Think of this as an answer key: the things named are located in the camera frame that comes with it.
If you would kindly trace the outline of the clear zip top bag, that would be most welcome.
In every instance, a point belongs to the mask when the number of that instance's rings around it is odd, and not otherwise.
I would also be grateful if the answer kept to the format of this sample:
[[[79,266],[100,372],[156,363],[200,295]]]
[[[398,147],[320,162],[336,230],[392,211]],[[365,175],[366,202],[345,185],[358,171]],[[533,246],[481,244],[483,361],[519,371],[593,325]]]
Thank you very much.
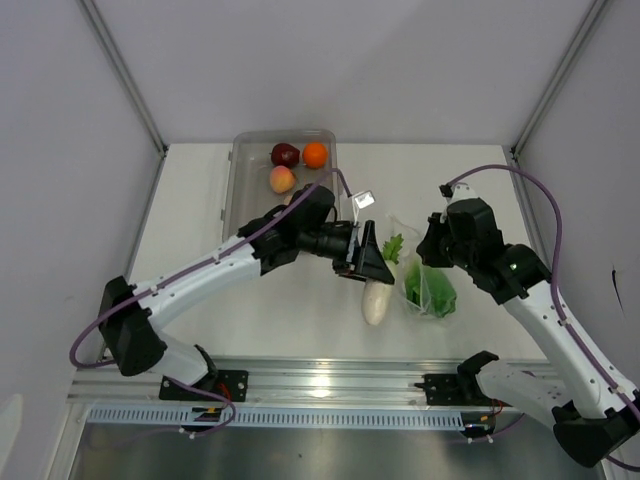
[[[443,270],[422,263],[416,249],[423,233],[389,214],[393,237],[402,244],[397,254],[398,299],[409,316],[417,320],[442,322],[457,310],[457,292]]]

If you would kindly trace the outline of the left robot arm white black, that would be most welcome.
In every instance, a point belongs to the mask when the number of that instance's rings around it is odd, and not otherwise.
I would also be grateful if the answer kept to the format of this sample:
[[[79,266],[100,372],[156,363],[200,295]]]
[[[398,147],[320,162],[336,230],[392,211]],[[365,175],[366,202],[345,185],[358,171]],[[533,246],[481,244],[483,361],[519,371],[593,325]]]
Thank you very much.
[[[164,334],[164,328],[208,296],[294,262],[308,253],[332,262],[335,274],[392,285],[375,224],[330,220],[333,192],[308,184],[286,205],[241,227],[212,254],[183,270],[141,285],[109,281],[101,305],[100,334],[124,377],[153,371],[197,400],[216,390],[219,371],[199,345]]]

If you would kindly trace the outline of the white radish green leaves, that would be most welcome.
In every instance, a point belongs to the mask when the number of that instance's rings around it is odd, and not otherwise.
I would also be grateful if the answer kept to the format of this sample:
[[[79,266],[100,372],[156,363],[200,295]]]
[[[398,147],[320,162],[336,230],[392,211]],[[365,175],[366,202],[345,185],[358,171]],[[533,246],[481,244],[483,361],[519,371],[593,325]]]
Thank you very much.
[[[404,244],[402,234],[391,236],[384,242],[382,257],[394,278],[397,277],[400,252]],[[385,318],[393,291],[392,284],[368,280],[365,284],[361,310],[364,321],[371,326],[379,325]]]

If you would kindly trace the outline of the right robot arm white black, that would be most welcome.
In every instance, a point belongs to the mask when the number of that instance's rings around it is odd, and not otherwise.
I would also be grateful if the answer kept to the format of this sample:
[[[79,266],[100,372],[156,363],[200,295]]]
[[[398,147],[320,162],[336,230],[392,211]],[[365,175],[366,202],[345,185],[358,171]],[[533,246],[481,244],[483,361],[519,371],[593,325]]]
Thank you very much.
[[[639,432],[639,390],[586,340],[578,322],[552,294],[552,275],[523,244],[508,244],[491,207],[479,198],[451,202],[428,219],[417,247],[422,262],[459,267],[534,339],[563,385],[556,388],[482,351],[459,365],[458,395],[505,402],[549,428],[565,453],[591,468]]]

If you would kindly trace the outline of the green lettuce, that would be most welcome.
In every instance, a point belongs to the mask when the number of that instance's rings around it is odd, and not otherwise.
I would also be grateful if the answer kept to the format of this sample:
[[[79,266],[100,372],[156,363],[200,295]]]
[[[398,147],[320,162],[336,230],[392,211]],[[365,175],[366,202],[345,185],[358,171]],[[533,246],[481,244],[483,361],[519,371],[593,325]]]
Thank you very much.
[[[457,292],[448,277],[418,260],[405,269],[404,296],[409,310],[416,315],[442,319],[457,308]]]

